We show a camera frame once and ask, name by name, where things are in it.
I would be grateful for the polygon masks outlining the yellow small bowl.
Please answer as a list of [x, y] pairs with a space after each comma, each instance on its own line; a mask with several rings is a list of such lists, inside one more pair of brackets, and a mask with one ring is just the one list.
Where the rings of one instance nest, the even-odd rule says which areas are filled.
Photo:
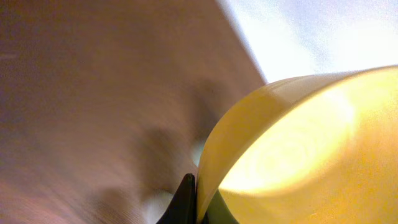
[[397, 67], [266, 85], [209, 135], [197, 222], [396, 223]]

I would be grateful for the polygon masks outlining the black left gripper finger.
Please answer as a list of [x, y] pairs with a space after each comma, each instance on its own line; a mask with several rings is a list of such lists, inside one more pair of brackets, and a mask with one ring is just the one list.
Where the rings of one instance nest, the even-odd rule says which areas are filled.
[[195, 176], [185, 174], [169, 206], [157, 224], [196, 224], [196, 194]]

